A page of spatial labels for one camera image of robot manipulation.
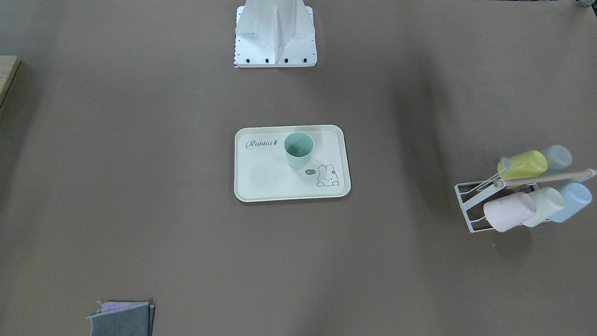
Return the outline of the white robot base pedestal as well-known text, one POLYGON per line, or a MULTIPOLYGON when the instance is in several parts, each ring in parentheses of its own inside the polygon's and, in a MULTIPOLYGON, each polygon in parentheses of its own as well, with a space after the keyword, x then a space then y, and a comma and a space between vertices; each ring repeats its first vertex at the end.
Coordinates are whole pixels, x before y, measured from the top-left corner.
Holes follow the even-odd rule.
POLYGON ((236 9, 237 68, 299 68, 318 63, 313 9, 302 0, 248 0, 236 9))

